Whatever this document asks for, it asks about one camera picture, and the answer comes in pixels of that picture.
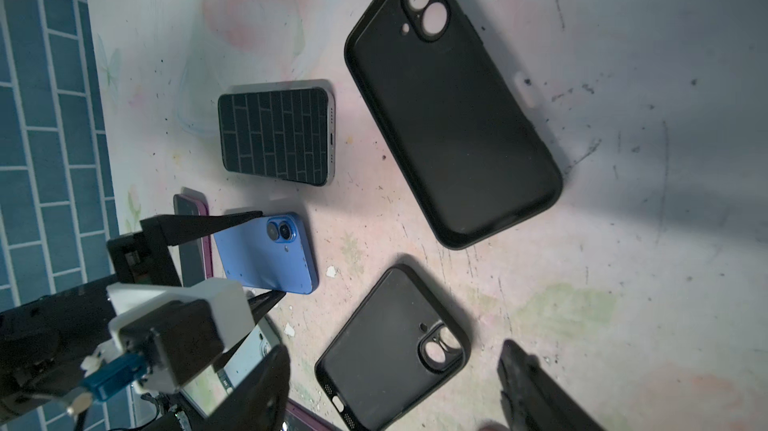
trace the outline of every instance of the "wire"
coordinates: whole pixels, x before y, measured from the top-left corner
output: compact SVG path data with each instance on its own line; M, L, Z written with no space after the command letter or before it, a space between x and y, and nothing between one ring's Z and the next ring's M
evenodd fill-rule
M149 393L142 394L141 398L144 401L149 401L150 403L154 404L154 417L152 418L152 420L142 424L141 426L136 426L135 428L112 428L109 431L141 431L142 429L154 423L154 421L160 416L160 404Z
M74 422L74 431L83 431L86 417L88 417L87 409L78 415L78 420Z

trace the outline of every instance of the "black plastic part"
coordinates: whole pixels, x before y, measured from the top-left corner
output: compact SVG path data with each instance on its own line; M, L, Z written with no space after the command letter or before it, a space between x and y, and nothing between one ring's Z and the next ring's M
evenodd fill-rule
M420 347L439 327L459 341L459 352L435 371ZM464 367L470 342L426 284L405 264L389 268L315 365L329 398L353 431L383 429Z
M262 216L261 211L224 216L159 214L141 220L141 231L107 241L107 250L121 283L181 286L168 246L195 241Z
M456 0L434 41L406 0L373 0L347 68L438 240L462 249L546 210L562 176Z
M109 340L114 309L103 277L0 313L0 426L46 399L63 396L83 378L80 363Z
M328 181L328 93L322 88L219 97L228 171L323 186Z
M166 303L120 329L120 341L148 360L152 372L144 384L166 393L187 384L224 351L206 300Z
M515 341L504 341L498 378L512 431L603 431Z
M290 358L282 344L205 421L202 431L278 431L288 401Z

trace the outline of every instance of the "blue smartphone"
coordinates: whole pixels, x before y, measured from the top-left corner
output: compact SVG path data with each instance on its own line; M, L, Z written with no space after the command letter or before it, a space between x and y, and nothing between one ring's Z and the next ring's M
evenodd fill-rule
M253 219L214 234L226 277L244 286L309 294L317 270L298 214Z

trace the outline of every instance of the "paint stain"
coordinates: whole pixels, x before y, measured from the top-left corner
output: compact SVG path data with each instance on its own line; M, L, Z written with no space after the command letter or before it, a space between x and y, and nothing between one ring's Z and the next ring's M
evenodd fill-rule
M341 254L344 256L347 269L349 269L352 274L359 276L362 274L362 252L357 246L357 239L349 233L344 233L342 243Z
M128 205L129 217L125 219L125 229L129 233L139 231L139 220L141 218L141 203L139 202L139 191L136 184L132 184L128 188L128 197L126 199Z
M639 380L625 401L624 419L600 421L609 431L629 429L768 429L768 389L739 384L713 373L664 364Z
M534 295L511 318L523 333L577 339L610 324L615 307L616 297L608 292L558 283Z

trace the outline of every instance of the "black phone case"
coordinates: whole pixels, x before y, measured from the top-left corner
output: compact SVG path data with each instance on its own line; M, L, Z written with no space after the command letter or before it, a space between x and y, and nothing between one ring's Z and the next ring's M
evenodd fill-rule
M323 186L328 180L328 94L322 88L223 94L226 170Z
M344 58L433 232L462 249L552 206L562 176L456 0L432 2L448 22L430 37L406 0L373 0Z
M445 325L461 349L431 369L419 349ZM326 395L352 431L384 429L420 403L469 359L467 334L405 264L389 268L315 365Z

